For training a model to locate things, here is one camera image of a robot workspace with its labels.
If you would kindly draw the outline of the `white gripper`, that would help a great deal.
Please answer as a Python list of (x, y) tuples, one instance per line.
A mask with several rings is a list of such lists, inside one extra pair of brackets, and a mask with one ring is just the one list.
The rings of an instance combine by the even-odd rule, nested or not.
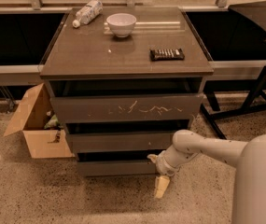
[(179, 155), (174, 149), (164, 150), (158, 156), (156, 154), (148, 154), (147, 157), (153, 163), (156, 163), (157, 170), (161, 174), (155, 179), (154, 189), (154, 197), (161, 199), (169, 186), (169, 176), (175, 175), (180, 169), (181, 164), (179, 163)]

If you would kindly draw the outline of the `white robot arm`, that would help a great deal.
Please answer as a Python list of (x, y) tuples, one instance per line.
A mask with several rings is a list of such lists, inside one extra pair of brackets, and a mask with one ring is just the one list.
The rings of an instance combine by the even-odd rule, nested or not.
[(190, 130), (175, 132), (167, 149), (147, 156), (160, 174), (155, 196), (162, 197), (170, 177), (199, 154), (236, 169), (231, 224), (266, 224), (266, 134), (243, 142), (207, 138)]

